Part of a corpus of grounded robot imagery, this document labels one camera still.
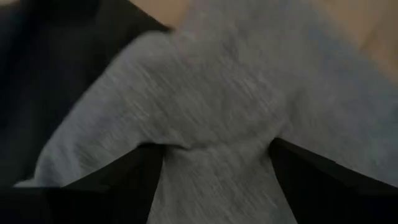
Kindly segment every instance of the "black fabric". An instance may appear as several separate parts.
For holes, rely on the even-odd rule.
[[[21,0],[0,7],[0,186],[28,179],[44,144],[113,57],[167,31],[127,0]]]
[[[281,139],[269,147],[298,224],[398,223],[398,189]]]
[[[147,222],[166,146],[143,144],[62,189],[1,189],[0,220],[13,223]]]

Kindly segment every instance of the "wooden surface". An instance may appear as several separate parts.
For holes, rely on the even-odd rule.
[[[176,27],[183,19],[189,0],[129,0],[160,23]]]

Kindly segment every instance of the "gray fabric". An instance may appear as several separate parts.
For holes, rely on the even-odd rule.
[[[196,0],[110,65],[31,184],[67,185],[140,142],[170,148],[149,223],[295,223],[275,137],[398,186],[398,91],[299,0]]]

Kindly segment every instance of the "gray cloth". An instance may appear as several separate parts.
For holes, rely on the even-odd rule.
[[[31,184],[64,186],[140,142],[170,148],[149,223],[295,223],[281,137],[398,186],[398,90],[300,0],[196,0],[120,54],[48,142]]]

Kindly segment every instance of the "black garment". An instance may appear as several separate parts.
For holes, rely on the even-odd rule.
[[[0,220],[146,223],[167,148],[143,144],[62,189],[1,189]],[[398,223],[395,187],[281,139],[268,151],[298,224]]]
[[[398,223],[398,189],[281,139],[269,148],[298,224]]]
[[[165,146],[143,144],[62,189],[2,189],[0,221],[144,224],[164,151]]]
[[[0,186],[29,178],[44,144],[113,57],[168,28],[128,0],[0,7]]]

